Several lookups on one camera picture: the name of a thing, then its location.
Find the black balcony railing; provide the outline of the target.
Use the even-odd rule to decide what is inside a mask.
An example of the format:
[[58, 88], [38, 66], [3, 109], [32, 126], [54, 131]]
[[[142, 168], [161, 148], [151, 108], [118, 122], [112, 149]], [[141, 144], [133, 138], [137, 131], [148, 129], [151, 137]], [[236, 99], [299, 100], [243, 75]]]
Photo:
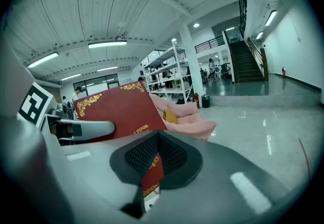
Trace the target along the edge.
[[213, 39], [207, 40], [205, 42], [202, 42], [202, 43], [196, 45], [194, 48], [195, 48], [196, 53], [198, 54], [203, 51], [206, 51], [206, 50], [209, 50], [209, 49], [212, 49], [215, 47], [219, 47], [222, 45], [225, 45], [225, 41], [224, 41], [223, 36], [219, 36], [219, 37], [215, 37]]

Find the white metal shelf rack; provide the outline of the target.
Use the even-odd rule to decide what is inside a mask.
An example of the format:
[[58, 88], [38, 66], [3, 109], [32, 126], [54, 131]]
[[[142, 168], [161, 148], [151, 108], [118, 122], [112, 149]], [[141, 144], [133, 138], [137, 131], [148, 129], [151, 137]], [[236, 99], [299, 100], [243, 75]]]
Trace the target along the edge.
[[185, 61], [185, 50], [176, 41], [165, 51], [151, 52], [141, 66], [150, 94], [177, 104], [190, 101], [190, 70]]

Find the pink cushioned armchair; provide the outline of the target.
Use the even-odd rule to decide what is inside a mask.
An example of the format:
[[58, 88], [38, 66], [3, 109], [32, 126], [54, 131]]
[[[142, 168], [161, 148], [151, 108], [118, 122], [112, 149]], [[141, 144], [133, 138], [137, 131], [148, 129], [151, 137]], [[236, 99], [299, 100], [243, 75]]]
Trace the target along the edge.
[[[198, 108], [195, 103], [179, 105], [166, 101], [154, 94], [150, 94], [149, 96], [167, 130], [206, 141], [217, 126], [216, 122], [203, 119], [198, 113]], [[178, 124], [169, 123], [164, 120], [165, 110], [170, 110], [176, 115]]]

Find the dark framed window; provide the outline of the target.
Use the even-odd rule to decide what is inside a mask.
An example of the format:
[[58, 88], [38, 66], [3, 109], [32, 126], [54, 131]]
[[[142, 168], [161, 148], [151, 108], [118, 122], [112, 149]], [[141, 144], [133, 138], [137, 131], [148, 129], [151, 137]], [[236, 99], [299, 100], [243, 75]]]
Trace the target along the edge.
[[80, 81], [73, 84], [74, 88], [80, 87], [80, 98], [90, 96], [101, 91], [105, 91], [119, 86], [117, 74], [101, 76], [89, 80]]

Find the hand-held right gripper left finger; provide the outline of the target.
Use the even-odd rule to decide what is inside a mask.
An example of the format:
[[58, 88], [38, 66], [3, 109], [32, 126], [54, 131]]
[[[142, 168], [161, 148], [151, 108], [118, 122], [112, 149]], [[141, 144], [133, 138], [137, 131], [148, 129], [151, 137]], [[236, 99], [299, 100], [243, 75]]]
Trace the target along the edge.
[[57, 138], [15, 117], [0, 117], [0, 169], [8, 195], [18, 203], [22, 224], [160, 224], [146, 211], [141, 177], [123, 159], [121, 169], [136, 179], [122, 182], [110, 165], [114, 150], [150, 133], [62, 147]]

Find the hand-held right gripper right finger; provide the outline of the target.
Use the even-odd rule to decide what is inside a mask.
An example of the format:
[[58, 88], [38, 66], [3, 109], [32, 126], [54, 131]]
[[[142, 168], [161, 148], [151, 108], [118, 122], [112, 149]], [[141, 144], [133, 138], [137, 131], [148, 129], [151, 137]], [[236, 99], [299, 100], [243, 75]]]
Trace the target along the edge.
[[148, 224], [287, 224], [286, 214], [301, 187], [286, 189], [276, 178], [236, 151], [215, 143], [163, 131], [174, 143], [201, 155], [195, 178], [183, 187], [160, 187], [144, 214]]

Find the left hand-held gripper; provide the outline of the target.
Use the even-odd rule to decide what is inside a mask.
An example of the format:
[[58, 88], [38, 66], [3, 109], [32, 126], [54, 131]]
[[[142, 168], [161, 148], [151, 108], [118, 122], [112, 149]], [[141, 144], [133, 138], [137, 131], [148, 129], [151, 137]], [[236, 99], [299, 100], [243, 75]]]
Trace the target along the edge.
[[[46, 114], [63, 115], [63, 105], [39, 86], [31, 73], [0, 37], [0, 117], [14, 116], [41, 129]], [[72, 121], [76, 141], [88, 141], [115, 132], [111, 121]]]

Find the red book with gold ornaments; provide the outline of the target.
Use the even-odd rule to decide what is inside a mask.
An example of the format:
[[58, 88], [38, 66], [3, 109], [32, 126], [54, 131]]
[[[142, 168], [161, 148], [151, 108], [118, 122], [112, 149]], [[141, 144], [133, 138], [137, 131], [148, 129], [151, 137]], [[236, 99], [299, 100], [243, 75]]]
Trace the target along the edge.
[[111, 121], [115, 132], [88, 141], [88, 155], [73, 162], [77, 175], [121, 211], [140, 217], [144, 198], [164, 177], [159, 136], [162, 121], [140, 82], [115, 87], [75, 103], [81, 121]]

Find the yellow cushion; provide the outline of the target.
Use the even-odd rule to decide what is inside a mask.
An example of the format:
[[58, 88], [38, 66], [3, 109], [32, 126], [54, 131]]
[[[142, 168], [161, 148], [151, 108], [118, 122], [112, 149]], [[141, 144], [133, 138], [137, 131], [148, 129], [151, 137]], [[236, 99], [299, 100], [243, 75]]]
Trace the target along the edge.
[[178, 124], [176, 115], [170, 110], [164, 111], [164, 120], [169, 123]]

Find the dark staircase with railing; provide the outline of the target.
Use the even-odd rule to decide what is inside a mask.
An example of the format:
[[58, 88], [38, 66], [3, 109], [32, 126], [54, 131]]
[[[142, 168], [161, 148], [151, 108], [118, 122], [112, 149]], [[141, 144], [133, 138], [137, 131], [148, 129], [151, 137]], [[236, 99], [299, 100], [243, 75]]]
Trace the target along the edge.
[[264, 50], [259, 49], [248, 37], [246, 40], [231, 42], [224, 31], [229, 47], [229, 61], [234, 83], [268, 82], [268, 66]]

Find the black cart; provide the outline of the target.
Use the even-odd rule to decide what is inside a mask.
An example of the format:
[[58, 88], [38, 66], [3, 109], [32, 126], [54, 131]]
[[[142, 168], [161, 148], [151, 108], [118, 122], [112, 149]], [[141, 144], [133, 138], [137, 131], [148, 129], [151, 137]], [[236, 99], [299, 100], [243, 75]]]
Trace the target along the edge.
[[229, 79], [231, 78], [231, 67], [230, 63], [224, 63], [221, 65], [221, 78], [222, 79]]

